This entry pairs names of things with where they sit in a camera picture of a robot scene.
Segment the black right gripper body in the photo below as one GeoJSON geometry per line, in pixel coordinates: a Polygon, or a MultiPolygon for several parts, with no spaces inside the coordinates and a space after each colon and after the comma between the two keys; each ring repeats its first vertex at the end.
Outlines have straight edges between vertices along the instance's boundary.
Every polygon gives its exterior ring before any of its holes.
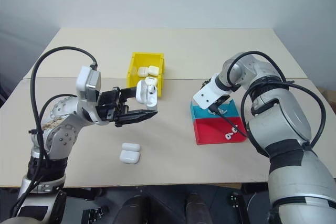
{"type": "Polygon", "coordinates": [[[219,97],[212,105],[211,109],[219,109],[219,106],[222,105],[225,101],[227,101],[230,98],[229,95],[223,95],[219,97]]]}

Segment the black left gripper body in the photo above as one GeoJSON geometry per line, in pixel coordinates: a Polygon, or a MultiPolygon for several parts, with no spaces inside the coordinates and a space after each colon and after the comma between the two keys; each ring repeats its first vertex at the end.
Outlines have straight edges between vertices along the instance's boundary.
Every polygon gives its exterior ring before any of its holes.
{"type": "Polygon", "coordinates": [[[121,127],[127,123],[129,106],[126,102],[126,89],[114,87],[101,93],[96,106],[97,114],[102,122],[114,122],[116,127],[121,127]]]}

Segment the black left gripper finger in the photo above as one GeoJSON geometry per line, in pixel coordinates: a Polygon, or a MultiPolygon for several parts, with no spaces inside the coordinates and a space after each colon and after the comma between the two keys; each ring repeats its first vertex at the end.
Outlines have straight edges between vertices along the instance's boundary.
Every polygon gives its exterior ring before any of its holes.
{"type": "Polygon", "coordinates": [[[135,98],[136,97],[136,87],[130,87],[130,88],[124,88],[120,90],[121,97],[124,100],[127,100],[129,98],[135,98]]]}
{"type": "Polygon", "coordinates": [[[114,124],[116,127],[122,127],[127,124],[134,124],[152,118],[158,113],[157,110],[133,110],[126,114],[120,114],[116,117],[114,124]]]}

